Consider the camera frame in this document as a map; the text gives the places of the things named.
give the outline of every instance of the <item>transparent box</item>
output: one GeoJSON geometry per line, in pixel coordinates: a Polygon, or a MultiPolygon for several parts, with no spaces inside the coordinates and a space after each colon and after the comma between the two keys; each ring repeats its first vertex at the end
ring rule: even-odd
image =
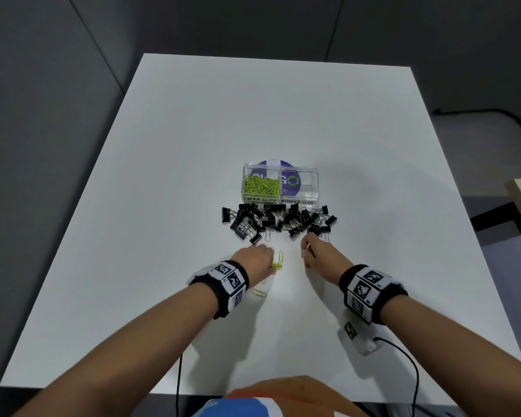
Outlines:
{"type": "Polygon", "coordinates": [[[318,202],[318,169],[245,164],[241,199],[246,203],[315,205],[318,202]]]}

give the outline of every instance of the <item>tabletop surface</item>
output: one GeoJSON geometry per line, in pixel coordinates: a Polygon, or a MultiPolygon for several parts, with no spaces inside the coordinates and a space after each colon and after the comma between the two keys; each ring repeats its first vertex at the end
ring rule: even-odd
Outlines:
{"type": "MultiPolygon", "coordinates": [[[[146,54],[1,385],[46,386],[193,272],[249,245],[221,207],[240,203],[243,163],[274,158],[318,168],[320,204],[338,217],[331,241],[354,263],[521,359],[409,68],[146,54]]],[[[299,240],[272,233],[267,244],[285,255],[267,298],[247,294],[200,333],[181,393],[307,374],[351,400],[410,402],[407,359],[388,346],[348,352],[339,290],[305,275],[299,240]]],[[[174,366],[153,392],[176,383],[174,366]]],[[[452,403],[424,371],[419,402],[452,403]]]]}

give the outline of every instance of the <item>hand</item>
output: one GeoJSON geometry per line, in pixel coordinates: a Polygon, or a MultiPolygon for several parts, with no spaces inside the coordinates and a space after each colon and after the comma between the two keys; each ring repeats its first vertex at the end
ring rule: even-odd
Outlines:
{"type": "Polygon", "coordinates": [[[301,257],[306,268],[312,267],[322,278],[335,285],[340,283],[343,273],[353,266],[331,243],[322,241],[312,232],[301,240],[301,257]]]}
{"type": "Polygon", "coordinates": [[[276,269],[270,267],[274,260],[274,250],[264,244],[240,248],[231,260],[245,268],[249,277],[249,288],[276,273],[276,269]]]}

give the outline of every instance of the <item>person's left arm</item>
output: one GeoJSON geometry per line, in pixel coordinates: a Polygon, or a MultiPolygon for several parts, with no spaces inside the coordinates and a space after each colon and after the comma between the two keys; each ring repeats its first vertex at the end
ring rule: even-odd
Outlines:
{"type": "MultiPolygon", "coordinates": [[[[254,287],[274,273],[273,256],[260,245],[237,251],[232,260],[245,268],[254,287]]],[[[217,297],[207,285],[188,286],[108,337],[15,416],[129,415],[217,311],[217,297]]]]}

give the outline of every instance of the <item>pile of binder clips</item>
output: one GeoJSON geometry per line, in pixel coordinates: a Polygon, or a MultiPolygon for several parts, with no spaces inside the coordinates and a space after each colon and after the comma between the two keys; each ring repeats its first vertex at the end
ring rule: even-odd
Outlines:
{"type": "Polygon", "coordinates": [[[303,231],[313,232],[317,236],[324,234],[324,240],[330,241],[331,227],[338,221],[329,215],[328,206],[319,209],[299,210],[299,203],[291,208],[284,204],[270,204],[263,208],[254,203],[241,203],[237,211],[222,208],[222,222],[233,222],[229,226],[241,239],[250,237],[252,245],[257,244],[264,233],[264,240],[271,240],[271,231],[288,231],[291,239],[303,231]]]}

